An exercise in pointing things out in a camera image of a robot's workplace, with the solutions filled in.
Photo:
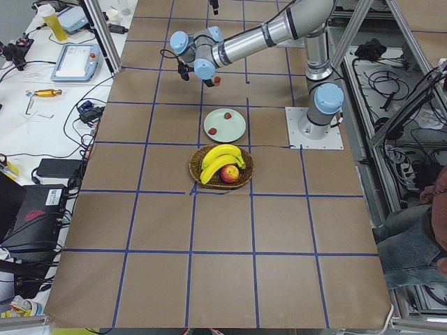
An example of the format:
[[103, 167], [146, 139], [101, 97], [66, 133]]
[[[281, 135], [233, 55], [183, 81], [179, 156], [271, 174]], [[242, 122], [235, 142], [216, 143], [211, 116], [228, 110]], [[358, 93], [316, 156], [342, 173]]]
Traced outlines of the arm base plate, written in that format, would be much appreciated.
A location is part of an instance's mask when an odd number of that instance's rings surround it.
[[334, 116], [326, 126], [307, 118], [307, 107], [285, 107], [289, 146], [292, 149], [343, 150], [344, 145]]

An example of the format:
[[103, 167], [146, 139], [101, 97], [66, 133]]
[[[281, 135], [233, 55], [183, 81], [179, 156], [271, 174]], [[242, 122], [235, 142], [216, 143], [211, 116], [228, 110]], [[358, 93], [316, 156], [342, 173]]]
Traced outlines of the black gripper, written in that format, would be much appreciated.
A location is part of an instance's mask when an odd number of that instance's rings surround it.
[[[219, 0], [210, 0], [210, 5], [212, 7], [213, 13], [215, 15], [218, 15], [219, 14]], [[205, 83], [205, 85], [207, 87], [214, 87], [213, 79], [203, 80], [203, 82]]]

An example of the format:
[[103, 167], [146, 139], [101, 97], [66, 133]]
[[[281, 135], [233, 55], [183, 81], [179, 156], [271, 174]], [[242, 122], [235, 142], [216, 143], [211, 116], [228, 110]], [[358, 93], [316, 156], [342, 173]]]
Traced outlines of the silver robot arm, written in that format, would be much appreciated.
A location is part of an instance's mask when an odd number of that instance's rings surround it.
[[193, 34], [176, 31], [170, 37], [170, 52], [183, 80], [194, 73], [207, 87], [215, 87], [218, 69], [287, 40], [303, 39], [310, 102], [306, 124], [329, 127], [344, 99], [342, 90], [329, 81], [334, 70], [328, 54], [327, 21], [333, 7], [333, 1], [292, 1], [271, 19], [228, 38], [218, 26]]

